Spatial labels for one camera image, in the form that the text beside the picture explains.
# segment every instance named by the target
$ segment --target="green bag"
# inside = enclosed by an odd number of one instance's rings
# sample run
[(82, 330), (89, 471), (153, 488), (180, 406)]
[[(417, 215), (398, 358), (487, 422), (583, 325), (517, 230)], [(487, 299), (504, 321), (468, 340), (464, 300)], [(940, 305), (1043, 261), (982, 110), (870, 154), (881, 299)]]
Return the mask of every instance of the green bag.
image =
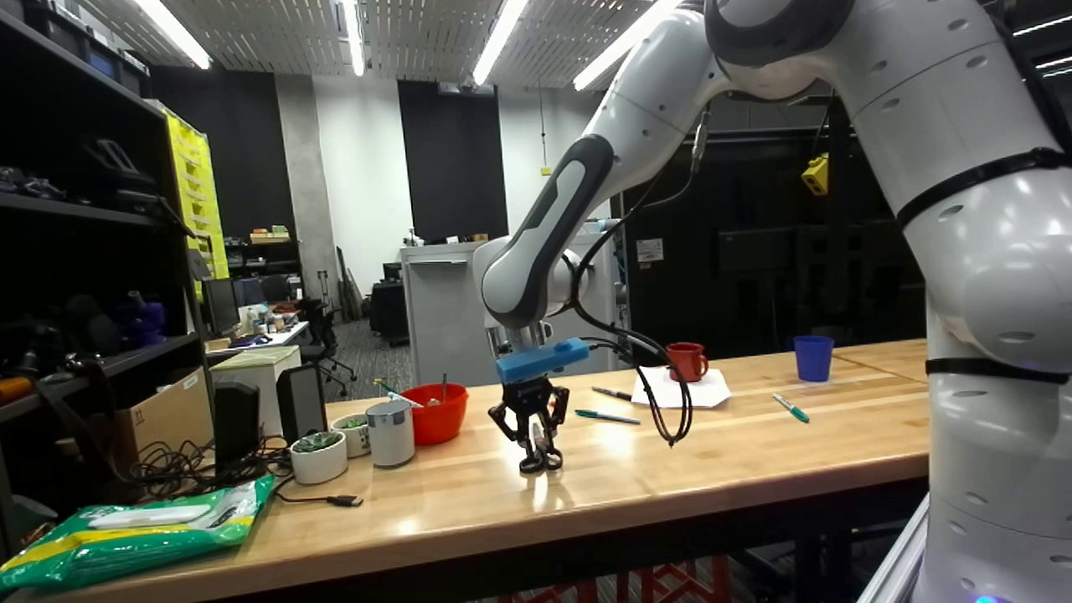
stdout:
[(89, 506), (0, 567), (6, 588), (79, 588), (180, 560), (239, 549), (276, 491), (276, 477), (144, 506)]

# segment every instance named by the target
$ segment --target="cardboard box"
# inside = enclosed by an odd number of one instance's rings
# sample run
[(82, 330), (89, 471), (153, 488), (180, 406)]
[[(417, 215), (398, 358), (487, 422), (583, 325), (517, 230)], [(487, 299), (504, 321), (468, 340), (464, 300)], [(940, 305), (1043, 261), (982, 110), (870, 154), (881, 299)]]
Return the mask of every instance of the cardboard box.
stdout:
[(166, 386), (158, 394), (122, 409), (113, 420), (113, 463), (139, 467), (144, 446), (166, 441), (172, 450), (195, 441), (211, 446), (211, 398), (204, 368)]

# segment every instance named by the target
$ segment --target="robotic arm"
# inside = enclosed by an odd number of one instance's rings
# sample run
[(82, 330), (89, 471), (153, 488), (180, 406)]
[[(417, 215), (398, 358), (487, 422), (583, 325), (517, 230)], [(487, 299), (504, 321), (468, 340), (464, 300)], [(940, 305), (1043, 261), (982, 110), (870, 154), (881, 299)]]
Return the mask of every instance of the robotic arm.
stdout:
[[(532, 348), (554, 264), (596, 201), (655, 177), (715, 94), (790, 98), (813, 76), (842, 94), (930, 280), (933, 501), (916, 599), (1062, 599), (1072, 170), (974, 0), (708, 0), (705, 15), (673, 12), (484, 273), (487, 307)], [(504, 381), (492, 420), (528, 446), (523, 469), (561, 467), (567, 394), (540, 368)]]

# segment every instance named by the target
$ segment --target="white wall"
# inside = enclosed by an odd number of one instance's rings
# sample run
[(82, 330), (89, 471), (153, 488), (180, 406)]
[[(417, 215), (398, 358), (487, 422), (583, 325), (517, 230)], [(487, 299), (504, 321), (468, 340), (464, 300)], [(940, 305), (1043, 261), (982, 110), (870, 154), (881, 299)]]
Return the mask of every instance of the white wall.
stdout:
[(540, 166), (555, 166), (567, 148), (580, 137), (596, 110), (596, 98), (571, 90), (500, 90), (500, 137), (504, 137), (504, 180), (507, 180), (507, 215), (509, 230), (531, 215), (543, 175)]
[(397, 80), (315, 76), (331, 239), (362, 296), (414, 228)]

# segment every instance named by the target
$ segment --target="wooden tabletop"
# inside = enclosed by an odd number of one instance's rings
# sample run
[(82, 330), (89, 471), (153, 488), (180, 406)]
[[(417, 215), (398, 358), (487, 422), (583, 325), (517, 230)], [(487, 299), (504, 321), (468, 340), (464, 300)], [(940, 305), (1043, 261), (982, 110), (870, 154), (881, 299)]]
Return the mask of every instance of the wooden tabletop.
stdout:
[[(574, 392), (574, 409), (638, 414), (639, 424), (571, 414), (561, 428), (567, 467), (519, 477), (519, 446), (487, 414), (500, 388), (468, 388), (459, 440), (419, 450), (417, 463), (372, 469), (354, 460), (329, 484), (287, 484), (287, 495), (360, 491), (362, 510), (271, 501), (239, 551), (75, 595), (239, 595), (926, 477), (926, 340), (839, 348), (826, 386), (802, 386), (790, 356), (715, 365), (735, 394), (698, 411), (673, 450), (648, 409), (589, 392), (632, 388), (632, 373), (554, 378)], [(793, 422), (773, 392), (808, 409), (811, 424)]]

